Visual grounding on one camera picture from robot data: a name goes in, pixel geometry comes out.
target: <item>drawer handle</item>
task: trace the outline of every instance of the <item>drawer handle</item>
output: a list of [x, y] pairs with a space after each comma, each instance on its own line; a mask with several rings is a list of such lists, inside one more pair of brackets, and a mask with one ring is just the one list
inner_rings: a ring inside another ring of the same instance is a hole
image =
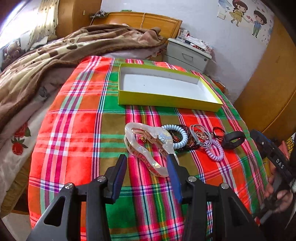
[[186, 58], [184, 57], [184, 55], [185, 55], [185, 56], [188, 56], [188, 57], [192, 58], [191, 61], [193, 61], [193, 57], [192, 57], [192, 56], [187, 55], [187, 54], [185, 54], [185, 53], [182, 53], [182, 55], [183, 55], [183, 58], [184, 58], [184, 59], [186, 59]]

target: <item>wooden headboard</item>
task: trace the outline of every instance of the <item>wooden headboard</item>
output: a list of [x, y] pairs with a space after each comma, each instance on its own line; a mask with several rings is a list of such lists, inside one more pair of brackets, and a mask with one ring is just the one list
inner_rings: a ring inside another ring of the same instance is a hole
[[96, 18], [93, 24], [127, 24], [133, 28], [151, 29], [160, 27], [160, 35], [165, 38], [176, 38], [182, 21], [162, 15], [143, 12], [111, 12], [106, 18]]

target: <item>cartoon boy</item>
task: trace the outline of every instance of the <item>cartoon boy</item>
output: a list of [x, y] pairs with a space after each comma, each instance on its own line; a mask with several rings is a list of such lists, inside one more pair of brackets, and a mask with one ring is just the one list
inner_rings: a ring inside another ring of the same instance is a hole
[[259, 11], [255, 10], [254, 11], [254, 16], [256, 21], [254, 21], [254, 29], [253, 29], [253, 36], [256, 35], [257, 37], [259, 30], [261, 29], [261, 25], [267, 24], [267, 19], [266, 17]]

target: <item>white nightstand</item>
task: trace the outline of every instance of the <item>white nightstand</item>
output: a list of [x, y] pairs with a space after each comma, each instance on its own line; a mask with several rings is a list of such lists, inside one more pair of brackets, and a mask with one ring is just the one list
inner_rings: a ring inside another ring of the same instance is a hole
[[181, 66], [185, 69], [195, 70], [201, 74], [205, 71], [208, 62], [212, 58], [210, 54], [176, 39], [170, 38], [168, 41], [168, 47], [163, 61]]

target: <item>plaid tablecloth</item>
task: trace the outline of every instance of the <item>plaid tablecloth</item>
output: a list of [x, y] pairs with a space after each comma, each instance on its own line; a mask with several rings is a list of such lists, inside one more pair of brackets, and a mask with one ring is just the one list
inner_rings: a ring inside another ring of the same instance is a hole
[[[50, 107], [40, 129], [32, 155], [29, 182], [29, 209], [34, 226], [55, 195], [67, 182], [86, 184], [105, 173], [118, 156], [128, 156], [128, 170], [120, 197], [107, 205], [113, 240], [180, 240], [186, 206], [180, 206], [172, 193], [169, 178], [151, 175], [143, 162], [127, 153], [123, 142], [124, 126], [141, 122], [151, 126], [164, 124], [202, 124], [209, 130], [223, 127], [227, 132], [240, 130], [246, 141], [235, 150], [225, 150], [220, 163], [208, 158], [204, 149], [178, 154], [180, 165], [203, 182], [228, 183], [250, 212], [263, 200], [267, 183], [259, 152], [239, 114], [212, 83], [221, 98], [217, 112], [153, 107], [119, 106], [118, 70], [121, 63], [157, 65], [186, 71], [164, 62], [120, 60], [98, 56], [84, 59], [66, 81]], [[155, 160], [165, 161], [154, 146], [146, 144]], [[211, 205], [208, 204], [208, 229], [211, 232]], [[82, 205], [81, 238], [86, 239], [85, 203]]]

